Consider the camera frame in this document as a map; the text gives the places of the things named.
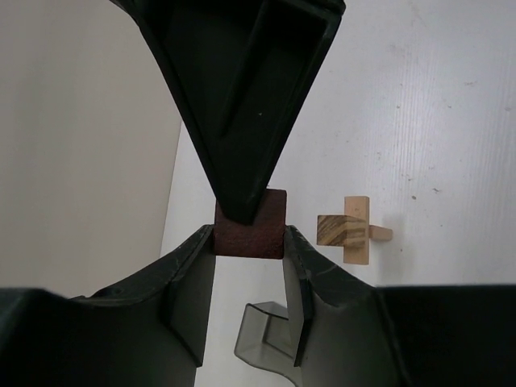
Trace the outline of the striped tan wood block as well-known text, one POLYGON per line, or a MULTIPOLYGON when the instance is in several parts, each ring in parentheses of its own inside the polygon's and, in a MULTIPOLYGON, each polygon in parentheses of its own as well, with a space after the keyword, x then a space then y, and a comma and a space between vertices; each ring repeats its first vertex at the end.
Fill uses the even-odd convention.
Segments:
POLYGON ((358 248, 368 241, 365 220, 345 214, 321 214, 317 218, 319 246, 358 248))

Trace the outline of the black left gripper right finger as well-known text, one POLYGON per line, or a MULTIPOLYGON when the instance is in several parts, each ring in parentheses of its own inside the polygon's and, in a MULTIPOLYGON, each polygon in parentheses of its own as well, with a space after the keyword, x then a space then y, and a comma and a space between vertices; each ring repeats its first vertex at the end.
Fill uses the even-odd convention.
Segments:
POLYGON ((513 285, 374 287, 285 229, 294 364, 306 386, 512 386, 513 285))

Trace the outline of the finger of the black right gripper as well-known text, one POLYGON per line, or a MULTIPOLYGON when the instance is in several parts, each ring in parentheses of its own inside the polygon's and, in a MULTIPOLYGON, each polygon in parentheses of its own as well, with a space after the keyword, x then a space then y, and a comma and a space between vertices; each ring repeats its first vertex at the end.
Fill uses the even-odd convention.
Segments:
POLYGON ((223 213, 249 224, 339 29, 342 1, 121 1, 223 213))

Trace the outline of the light wood block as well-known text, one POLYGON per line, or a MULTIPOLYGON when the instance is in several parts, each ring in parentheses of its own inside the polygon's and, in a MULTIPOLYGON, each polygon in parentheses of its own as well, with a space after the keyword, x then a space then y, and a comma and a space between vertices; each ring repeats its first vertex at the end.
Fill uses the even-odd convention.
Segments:
POLYGON ((369 226, 369 238, 374 241, 386 242, 393 238, 393 230, 376 225, 369 226))

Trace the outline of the smoky transparent plastic box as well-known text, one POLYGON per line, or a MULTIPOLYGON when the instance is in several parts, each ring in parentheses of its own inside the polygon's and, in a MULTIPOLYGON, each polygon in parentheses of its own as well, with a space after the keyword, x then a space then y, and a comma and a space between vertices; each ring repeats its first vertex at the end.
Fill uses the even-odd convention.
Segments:
POLYGON ((243 312, 234 354, 244 363, 281 375, 302 386, 301 369, 294 366, 289 317, 276 302, 248 303, 243 312))

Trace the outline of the light wood block numbered ten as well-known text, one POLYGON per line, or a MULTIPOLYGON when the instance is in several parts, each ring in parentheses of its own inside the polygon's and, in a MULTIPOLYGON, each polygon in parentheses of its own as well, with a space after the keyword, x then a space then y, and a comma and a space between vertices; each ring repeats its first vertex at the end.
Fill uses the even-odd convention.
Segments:
POLYGON ((369 263, 369 198, 348 196, 344 199, 347 232, 343 262, 367 265, 369 263))

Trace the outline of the dark brown wood block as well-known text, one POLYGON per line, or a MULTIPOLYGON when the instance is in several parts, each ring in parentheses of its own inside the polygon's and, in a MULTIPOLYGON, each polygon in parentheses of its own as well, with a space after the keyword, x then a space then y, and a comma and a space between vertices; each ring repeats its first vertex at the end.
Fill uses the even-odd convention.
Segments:
POLYGON ((230 220, 216 203, 214 212, 214 254, 281 260, 284 255, 284 234, 287 192, 267 189, 251 225, 230 220))

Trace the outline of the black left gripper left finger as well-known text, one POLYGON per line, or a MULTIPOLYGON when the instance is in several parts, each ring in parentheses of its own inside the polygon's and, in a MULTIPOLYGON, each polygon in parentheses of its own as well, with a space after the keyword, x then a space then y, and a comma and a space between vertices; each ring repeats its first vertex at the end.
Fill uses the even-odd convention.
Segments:
POLYGON ((191 386, 202 365, 215 256, 205 225, 90 297, 1 292, 4 386, 191 386))

